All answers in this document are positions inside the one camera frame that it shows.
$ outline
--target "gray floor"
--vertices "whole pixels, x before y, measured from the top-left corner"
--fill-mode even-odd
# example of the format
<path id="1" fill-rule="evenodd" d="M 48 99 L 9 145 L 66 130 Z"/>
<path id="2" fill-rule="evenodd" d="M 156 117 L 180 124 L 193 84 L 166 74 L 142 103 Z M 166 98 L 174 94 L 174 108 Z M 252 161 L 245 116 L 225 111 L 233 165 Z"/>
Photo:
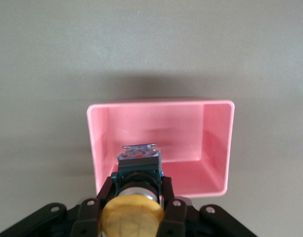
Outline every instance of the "gray floor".
<path id="1" fill-rule="evenodd" d="M 86 109 L 236 105 L 228 192 L 261 237 L 303 236 L 303 1 L 0 0 L 0 232 L 95 195 Z"/>

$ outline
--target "silver screw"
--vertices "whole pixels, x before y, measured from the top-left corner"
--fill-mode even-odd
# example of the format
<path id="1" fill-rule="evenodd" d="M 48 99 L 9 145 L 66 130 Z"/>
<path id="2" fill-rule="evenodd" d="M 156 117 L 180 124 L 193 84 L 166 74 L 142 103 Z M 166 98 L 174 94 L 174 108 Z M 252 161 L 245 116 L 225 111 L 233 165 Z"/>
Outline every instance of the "silver screw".
<path id="1" fill-rule="evenodd" d="M 212 208 L 211 206 L 206 207 L 205 209 L 208 213 L 214 214 L 215 213 L 215 209 Z"/>
<path id="2" fill-rule="evenodd" d="M 51 212 L 56 212 L 59 211 L 60 207 L 59 206 L 54 206 L 50 209 Z"/>
<path id="3" fill-rule="evenodd" d="M 173 206 L 181 206 L 181 202 L 179 200 L 174 200 Z"/>
<path id="4" fill-rule="evenodd" d="M 88 205 L 88 206 L 92 206 L 92 205 L 94 205 L 94 203 L 95 203 L 94 200 L 90 200 L 90 201 L 87 202 L 87 205 Z"/>

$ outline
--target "yellow round object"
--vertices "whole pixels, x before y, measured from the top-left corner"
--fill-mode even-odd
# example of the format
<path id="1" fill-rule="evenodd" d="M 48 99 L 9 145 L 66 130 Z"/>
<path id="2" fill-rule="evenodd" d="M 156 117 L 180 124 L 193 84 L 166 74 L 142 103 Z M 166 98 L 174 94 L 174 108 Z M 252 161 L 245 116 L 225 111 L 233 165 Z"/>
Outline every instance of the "yellow round object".
<path id="1" fill-rule="evenodd" d="M 105 205 L 101 226 L 108 237 L 155 237 L 163 216 L 157 202 L 142 195 L 124 195 Z"/>

